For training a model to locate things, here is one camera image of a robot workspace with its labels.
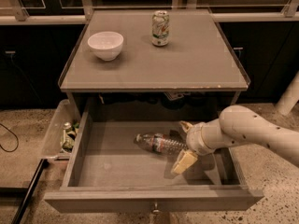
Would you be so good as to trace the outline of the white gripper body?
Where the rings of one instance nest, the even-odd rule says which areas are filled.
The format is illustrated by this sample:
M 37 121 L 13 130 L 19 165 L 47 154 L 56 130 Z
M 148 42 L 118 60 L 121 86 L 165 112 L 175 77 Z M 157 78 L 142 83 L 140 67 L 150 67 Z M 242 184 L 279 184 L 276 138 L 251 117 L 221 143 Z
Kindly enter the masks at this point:
M 204 123 L 190 124 L 186 131 L 186 144 L 190 150 L 199 156 L 205 156 L 214 152 L 214 149 L 208 147 L 202 137 Z

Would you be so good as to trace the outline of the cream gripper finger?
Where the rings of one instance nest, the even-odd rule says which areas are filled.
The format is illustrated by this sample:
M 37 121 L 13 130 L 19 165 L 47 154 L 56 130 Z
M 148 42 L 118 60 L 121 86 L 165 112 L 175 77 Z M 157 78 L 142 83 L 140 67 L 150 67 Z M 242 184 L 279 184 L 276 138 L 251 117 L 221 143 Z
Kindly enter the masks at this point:
M 193 127 L 193 125 L 191 123 L 189 123 L 188 121 L 182 120 L 179 124 L 185 133 L 187 133 Z
M 180 175 L 194 165 L 198 160 L 198 155 L 191 150 L 181 150 L 178 154 L 177 160 L 172 166 L 171 173 Z

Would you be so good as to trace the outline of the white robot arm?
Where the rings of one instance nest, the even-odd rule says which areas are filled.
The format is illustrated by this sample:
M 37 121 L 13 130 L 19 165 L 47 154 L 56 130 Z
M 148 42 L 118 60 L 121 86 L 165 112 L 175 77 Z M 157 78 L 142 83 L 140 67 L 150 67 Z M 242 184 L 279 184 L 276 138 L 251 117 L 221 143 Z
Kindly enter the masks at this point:
M 180 175 L 199 157 L 224 147 L 257 144 L 299 166 L 299 132 L 275 125 L 242 105 L 224 108 L 210 122 L 180 123 L 186 133 L 187 150 L 181 151 L 172 172 Z

